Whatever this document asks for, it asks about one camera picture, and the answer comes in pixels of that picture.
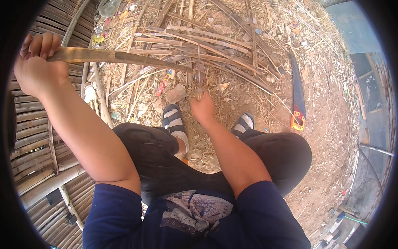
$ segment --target forearm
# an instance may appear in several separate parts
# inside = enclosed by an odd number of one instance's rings
[[[99,182],[133,179],[137,182],[133,188],[140,186],[134,163],[121,140],[76,94],[70,82],[40,100],[55,130],[91,177]]]
[[[258,155],[216,120],[205,124],[204,129],[213,143],[222,172],[234,195],[253,183],[271,177]]]

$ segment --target orange object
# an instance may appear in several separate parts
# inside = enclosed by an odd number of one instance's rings
[[[290,120],[290,128],[295,128],[298,131],[304,130],[305,117],[304,114],[299,110],[299,107],[295,105],[292,119]]]
[[[123,14],[120,16],[120,20],[122,20],[123,18],[125,18],[128,14],[128,11],[126,10],[125,12],[123,12]]]

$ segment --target foot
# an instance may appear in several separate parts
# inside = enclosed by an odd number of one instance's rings
[[[248,129],[254,129],[254,118],[250,113],[245,112],[236,121],[231,132],[235,137],[240,138]]]
[[[186,154],[189,151],[188,137],[185,132],[184,123],[182,121],[182,113],[176,104],[167,106],[163,111],[162,126],[170,132],[170,134],[178,140],[183,141],[185,150],[183,150],[181,143],[179,153]]]

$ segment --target plastic bottle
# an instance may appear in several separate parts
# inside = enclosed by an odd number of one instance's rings
[[[106,2],[103,6],[98,8],[100,15],[105,18],[113,17],[120,5],[120,2],[121,0],[110,0]]]

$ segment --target hand saw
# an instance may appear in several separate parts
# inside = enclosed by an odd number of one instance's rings
[[[302,131],[304,130],[306,119],[304,92],[302,89],[299,66],[293,53],[290,53],[290,59],[292,60],[293,76],[293,116],[290,121],[290,128]]]

